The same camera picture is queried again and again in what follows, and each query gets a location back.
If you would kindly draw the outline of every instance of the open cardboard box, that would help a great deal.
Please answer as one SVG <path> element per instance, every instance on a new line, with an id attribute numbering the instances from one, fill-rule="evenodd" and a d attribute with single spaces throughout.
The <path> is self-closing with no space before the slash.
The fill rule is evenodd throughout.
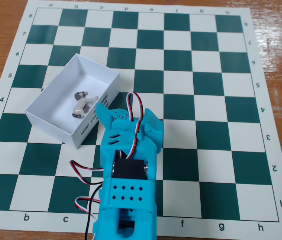
<path id="1" fill-rule="evenodd" d="M 31 124 L 78 149 L 97 124 L 96 104 L 108 107 L 121 91 L 120 75 L 106 66 L 76 54 L 25 110 Z M 75 94 L 98 97 L 85 118 L 72 116 Z"/>

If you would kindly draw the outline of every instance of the black wire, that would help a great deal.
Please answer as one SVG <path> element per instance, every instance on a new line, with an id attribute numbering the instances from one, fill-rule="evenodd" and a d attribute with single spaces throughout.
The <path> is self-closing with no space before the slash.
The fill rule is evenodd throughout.
<path id="1" fill-rule="evenodd" d="M 95 195 L 100 190 L 100 188 L 102 188 L 102 186 L 103 186 L 103 184 L 98 186 L 97 189 L 94 191 L 94 193 L 91 196 L 91 201 L 89 203 L 89 217 L 87 218 L 87 225 L 86 225 L 86 230 L 85 230 L 85 240 L 88 240 L 88 237 L 89 237 L 89 233 L 88 232 L 89 232 L 89 225 L 90 225 L 90 219 L 91 219 L 91 210 L 92 210 L 93 199 L 95 198 Z"/>

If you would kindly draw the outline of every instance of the robotic arm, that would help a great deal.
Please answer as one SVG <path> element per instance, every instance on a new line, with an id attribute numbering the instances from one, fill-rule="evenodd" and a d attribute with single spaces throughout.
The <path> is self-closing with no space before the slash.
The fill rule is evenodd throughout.
<path id="1" fill-rule="evenodd" d="M 164 123 L 146 109 L 134 155 L 124 159 L 132 148 L 138 119 L 131 121 L 126 110 L 109 110 L 101 103 L 96 113 L 106 131 L 100 147 L 104 182 L 95 239 L 155 240 L 157 154 L 163 145 Z"/>

